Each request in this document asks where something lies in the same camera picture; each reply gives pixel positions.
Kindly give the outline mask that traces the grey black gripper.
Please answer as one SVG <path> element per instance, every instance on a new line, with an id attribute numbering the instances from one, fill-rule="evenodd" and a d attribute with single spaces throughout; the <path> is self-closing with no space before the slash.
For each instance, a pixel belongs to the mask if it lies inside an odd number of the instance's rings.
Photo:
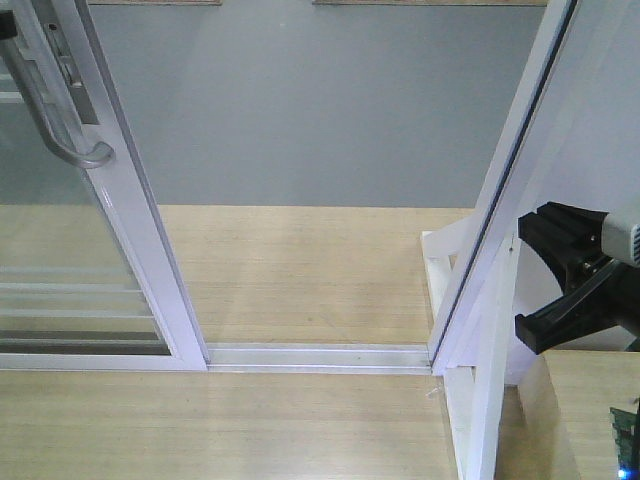
<path id="1" fill-rule="evenodd" d="M 540 354 L 614 326 L 639 335 L 639 209 L 611 212 L 548 202 L 518 219 L 518 236 L 564 294 L 515 316 L 515 334 Z"/>

